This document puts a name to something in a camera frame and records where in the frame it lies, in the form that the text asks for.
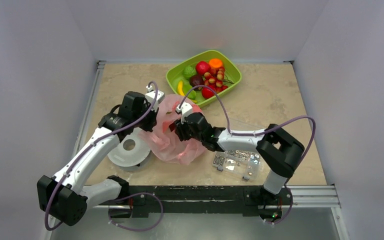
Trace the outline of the pink plastic bag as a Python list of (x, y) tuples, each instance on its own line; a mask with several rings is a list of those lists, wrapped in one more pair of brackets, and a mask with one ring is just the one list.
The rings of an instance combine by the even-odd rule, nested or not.
[(159, 104), (156, 125), (152, 132), (141, 130), (138, 136), (161, 161), (189, 165), (207, 149), (201, 142), (193, 138), (181, 141), (175, 132), (170, 131), (169, 125), (180, 119), (175, 109), (182, 99), (181, 95), (166, 95), (162, 103)]

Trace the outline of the small dark red fruit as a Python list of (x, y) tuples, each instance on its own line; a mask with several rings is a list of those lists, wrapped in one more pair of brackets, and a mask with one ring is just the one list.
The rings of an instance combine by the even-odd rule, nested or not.
[(175, 121), (175, 122), (171, 123), (168, 128), (171, 132), (174, 132), (177, 128), (177, 122)]

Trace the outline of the red fake pomegranate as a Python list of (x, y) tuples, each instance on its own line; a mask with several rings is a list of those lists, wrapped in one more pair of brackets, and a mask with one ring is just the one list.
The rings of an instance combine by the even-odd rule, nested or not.
[(205, 100), (207, 100), (215, 95), (215, 91), (211, 87), (203, 87), (201, 90), (201, 95)]

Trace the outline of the green fake leaf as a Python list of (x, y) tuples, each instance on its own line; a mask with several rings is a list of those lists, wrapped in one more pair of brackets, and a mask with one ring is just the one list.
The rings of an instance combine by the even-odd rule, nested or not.
[(188, 99), (191, 99), (191, 100), (195, 100), (196, 99), (196, 91), (193, 90), (193, 87), (190, 84), (184, 84), (183, 87), (182, 87), (182, 90), (183, 90), (184, 96), (186, 96), (187, 93), (190, 92), (187, 95)]

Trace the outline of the yellow fake banana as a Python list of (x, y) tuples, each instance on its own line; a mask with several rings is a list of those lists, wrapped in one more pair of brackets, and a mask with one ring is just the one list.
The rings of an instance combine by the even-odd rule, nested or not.
[(183, 85), (186, 85), (187, 83), (185, 83), (183, 80), (180, 80), (179, 83), (177, 84), (177, 93), (180, 95), (180, 96), (184, 96), (184, 92), (183, 92)]

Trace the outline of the dark red fake fruit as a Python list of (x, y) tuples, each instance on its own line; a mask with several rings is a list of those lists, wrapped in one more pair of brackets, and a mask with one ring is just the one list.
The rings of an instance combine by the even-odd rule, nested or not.
[(195, 74), (189, 78), (189, 84), (192, 87), (199, 86), (199, 85), (204, 85), (205, 81), (203, 77), (199, 74)]

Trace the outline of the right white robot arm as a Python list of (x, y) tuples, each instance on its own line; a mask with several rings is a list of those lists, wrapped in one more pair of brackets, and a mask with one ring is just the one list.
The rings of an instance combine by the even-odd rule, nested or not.
[(230, 132), (225, 127), (212, 126), (202, 113), (195, 112), (175, 120), (168, 128), (180, 141), (195, 139), (212, 152), (240, 150), (259, 154), (270, 168), (260, 191), (268, 204), (280, 198), (281, 189), (308, 152), (282, 124), (270, 124), (262, 132)]

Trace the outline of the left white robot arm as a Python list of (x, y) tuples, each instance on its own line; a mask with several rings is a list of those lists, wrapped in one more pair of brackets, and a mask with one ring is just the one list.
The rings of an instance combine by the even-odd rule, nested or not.
[[(45, 212), (45, 228), (55, 230), (60, 224), (73, 226), (87, 210), (107, 201), (122, 205), (130, 196), (129, 183), (118, 176), (108, 176), (95, 185), (87, 179), (101, 161), (134, 129), (152, 131), (156, 125), (159, 104), (165, 94), (149, 90), (146, 94), (129, 91), (121, 104), (104, 115), (87, 144), (52, 177), (42, 176), (37, 182), (39, 207)], [(51, 226), (49, 217), (59, 220)]]

